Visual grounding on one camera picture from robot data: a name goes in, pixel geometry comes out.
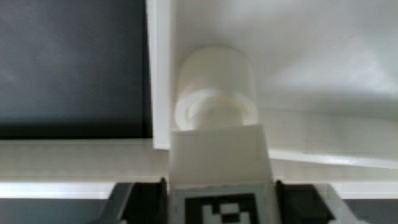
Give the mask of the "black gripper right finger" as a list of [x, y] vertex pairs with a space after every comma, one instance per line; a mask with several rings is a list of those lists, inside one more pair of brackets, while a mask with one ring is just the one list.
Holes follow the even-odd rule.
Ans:
[[329, 184], [276, 182], [283, 224], [370, 224], [354, 214]]

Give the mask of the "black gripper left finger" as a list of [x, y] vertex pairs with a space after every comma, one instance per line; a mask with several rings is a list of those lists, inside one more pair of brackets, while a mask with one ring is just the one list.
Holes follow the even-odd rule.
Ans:
[[97, 219], [88, 224], [168, 224], [168, 180], [118, 183]]

